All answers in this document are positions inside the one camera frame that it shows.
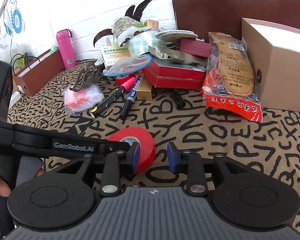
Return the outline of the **insoles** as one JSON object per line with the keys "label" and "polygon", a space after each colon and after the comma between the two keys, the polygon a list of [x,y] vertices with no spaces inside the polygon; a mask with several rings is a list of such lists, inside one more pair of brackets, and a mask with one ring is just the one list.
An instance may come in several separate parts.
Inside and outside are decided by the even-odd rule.
{"label": "insoles", "polygon": [[218,32],[209,32],[208,37],[211,54],[201,91],[203,105],[262,122],[255,72],[242,41]]}

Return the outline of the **letter-patterned tablecloth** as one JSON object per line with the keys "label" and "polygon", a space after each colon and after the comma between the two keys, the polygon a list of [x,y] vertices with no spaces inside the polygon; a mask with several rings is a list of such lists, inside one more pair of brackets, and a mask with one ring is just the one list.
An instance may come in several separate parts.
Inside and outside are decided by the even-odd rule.
{"label": "letter-patterned tablecloth", "polygon": [[[88,112],[69,116],[61,90],[73,85],[86,66],[81,62],[56,75],[34,96],[22,96],[11,107],[8,122],[103,139],[127,127],[146,129],[154,140],[155,161],[146,172],[124,178],[125,186],[184,185],[185,175],[172,174],[168,168],[166,149],[173,142],[204,158],[224,153],[290,185],[300,196],[300,112],[265,108],[261,123],[250,122],[231,112],[205,107],[198,90],[182,90],[186,105],[177,110],[169,91],[155,89],[151,101],[134,102],[126,120],[119,118],[124,97],[96,119]],[[300,232],[300,210],[294,228]]]}

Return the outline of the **blue black marker pen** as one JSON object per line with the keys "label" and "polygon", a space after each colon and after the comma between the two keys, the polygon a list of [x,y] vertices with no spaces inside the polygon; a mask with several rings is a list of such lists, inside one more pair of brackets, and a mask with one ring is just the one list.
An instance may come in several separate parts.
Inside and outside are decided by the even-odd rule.
{"label": "blue black marker pen", "polygon": [[136,77],[136,81],[132,89],[130,90],[129,96],[126,98],[125,104],[119,116],[121,120],[125,120],[127,118],[128,112],[130,111],[132,105],[134,104],[134,101],[136,100],[136,90],[138,88],[138,85],[140,84],[141,78],[142,75],[138,75]]}

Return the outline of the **brown open cardboard box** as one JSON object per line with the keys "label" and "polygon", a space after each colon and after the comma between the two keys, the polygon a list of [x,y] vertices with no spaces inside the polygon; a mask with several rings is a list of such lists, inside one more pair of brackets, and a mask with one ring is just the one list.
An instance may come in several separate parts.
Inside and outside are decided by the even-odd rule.
{"label": "brown open cardboard box", "polygon": [[13,74],[13,81],[21,94],[34,96],[47,82],[63,71],[64,64],[57,49],[50,49],[32,59],[22,70]]}

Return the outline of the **golden rectangular box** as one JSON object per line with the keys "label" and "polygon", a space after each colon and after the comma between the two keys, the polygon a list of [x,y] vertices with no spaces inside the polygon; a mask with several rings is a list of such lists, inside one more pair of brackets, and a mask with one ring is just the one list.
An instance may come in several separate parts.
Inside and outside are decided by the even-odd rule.
{"label": "golden rectangular box", "polygon": [[140,83],[136,89],[136,98],[138,100],[152,100],[153,85],[148,81],[145,75],[142,76]]}

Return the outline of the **black marker pink cap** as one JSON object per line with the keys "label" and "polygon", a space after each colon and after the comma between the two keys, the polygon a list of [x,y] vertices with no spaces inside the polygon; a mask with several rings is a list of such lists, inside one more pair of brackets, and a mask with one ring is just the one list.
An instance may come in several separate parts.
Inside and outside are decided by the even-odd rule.
{"label": "black marker pink cap", "polygon": [[114,89],[106,98],[104,98],[98,105],[89,110],[89,114],[96,118],[105,109],[107,109],[115,100],[117,100],[121,95],[123,95],[127,90],[130,90],[136,82],[136,77],[133,76],[120,87]]}

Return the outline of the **pink item in plastic bag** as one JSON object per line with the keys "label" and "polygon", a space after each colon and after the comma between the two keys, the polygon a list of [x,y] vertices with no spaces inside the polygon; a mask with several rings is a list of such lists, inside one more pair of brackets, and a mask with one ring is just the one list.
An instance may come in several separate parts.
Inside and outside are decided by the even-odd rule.
{"label": "pink item in plastic bag", "polygon": [[61,90],[67,115],[79,115],[100,103],[104,94],[98,85],[92,84],[89,88],[82,88],[74,92],[70,87]]}

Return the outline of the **small red tape roll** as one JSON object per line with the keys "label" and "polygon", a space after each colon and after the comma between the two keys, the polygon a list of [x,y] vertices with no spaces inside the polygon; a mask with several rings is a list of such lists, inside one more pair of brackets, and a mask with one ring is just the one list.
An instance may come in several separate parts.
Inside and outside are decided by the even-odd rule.
{"label": "small red tape roll", "polygon": [[126,90],[129,90],[133,87],[136,82],[136,75],[135,74],[127,74],[123,76],[115,77],[116,83],[119,86],[124,87]]}

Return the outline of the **red flat gift box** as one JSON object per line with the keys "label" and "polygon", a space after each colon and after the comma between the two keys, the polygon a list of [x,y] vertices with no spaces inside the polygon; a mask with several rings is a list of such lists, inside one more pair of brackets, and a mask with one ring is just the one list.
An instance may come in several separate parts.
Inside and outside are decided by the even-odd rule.
{"label": "red flat gift box", "polygon": [[156,57],[141,71],[155,88],[198,89],[205,77],[201,68]]}

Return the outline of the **dark red small box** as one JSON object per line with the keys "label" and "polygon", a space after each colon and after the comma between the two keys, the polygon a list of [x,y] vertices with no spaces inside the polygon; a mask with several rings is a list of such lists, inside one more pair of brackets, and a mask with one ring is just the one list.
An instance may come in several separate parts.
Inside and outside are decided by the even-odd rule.
{"label": "dark red small box", "polygon": [[202,41],[182,38],[178,42],[179,51],[194,56],[208,58],[211,54],[211,44]]}

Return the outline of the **pink thermos bottle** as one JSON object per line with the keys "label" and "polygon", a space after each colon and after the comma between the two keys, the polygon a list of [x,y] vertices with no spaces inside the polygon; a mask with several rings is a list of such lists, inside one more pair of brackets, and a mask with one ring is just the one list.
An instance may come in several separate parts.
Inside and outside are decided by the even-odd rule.
{"label": "pink thermos bottle", "polygon": [[58,48],[65,66],[65,69],[71,69],[76,66],[76,57],[71,44],[72,32],[69,29],[58,31],[56,40]]}

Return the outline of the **green patterned tape roll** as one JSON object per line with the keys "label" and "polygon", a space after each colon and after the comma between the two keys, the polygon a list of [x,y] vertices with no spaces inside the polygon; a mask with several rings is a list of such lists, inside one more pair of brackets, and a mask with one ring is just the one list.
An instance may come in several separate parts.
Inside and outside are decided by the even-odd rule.
{"label": "green patterned tape roll", "polygon": [[158,30],[148,30],[143,33],[140,33],[134,36],[127,43],[127,48],[132,57],[138,57],[145,53],[148,53],[148,47],[167,47],[166,43],[158,38],[156,38],[156,34],[159,33]]}

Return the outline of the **round sanding disc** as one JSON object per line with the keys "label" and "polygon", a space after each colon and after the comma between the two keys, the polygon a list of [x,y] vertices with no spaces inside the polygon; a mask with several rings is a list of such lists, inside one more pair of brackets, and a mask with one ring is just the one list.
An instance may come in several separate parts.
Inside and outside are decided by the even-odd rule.
{"label": "round sanding disc", "polygon": [[198,35],[189,30],[166,30],[155,34],[155,37],[164,42],[177,42],[183,38],[196,39]]}

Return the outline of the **pink cardboard storage box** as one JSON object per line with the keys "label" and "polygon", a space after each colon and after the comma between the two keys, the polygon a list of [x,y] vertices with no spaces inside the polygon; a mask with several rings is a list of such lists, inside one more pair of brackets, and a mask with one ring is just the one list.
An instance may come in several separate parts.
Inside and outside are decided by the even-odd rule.
{"label": "pink cardboard storage box", "polygon": [[262,107],[300,112],[300,29],[243,18],[242,41]]}

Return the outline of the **brown wooden chair back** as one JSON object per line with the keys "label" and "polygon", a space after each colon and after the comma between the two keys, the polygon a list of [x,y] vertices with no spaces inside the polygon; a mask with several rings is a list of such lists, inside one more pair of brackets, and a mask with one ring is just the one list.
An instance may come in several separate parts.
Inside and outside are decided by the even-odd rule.
{"label": "brown wooden chair back", "polygon": [[215,31],[241,38],[241,19],[300,29],[300,0],[172,0],[176,26],[207,39]]}

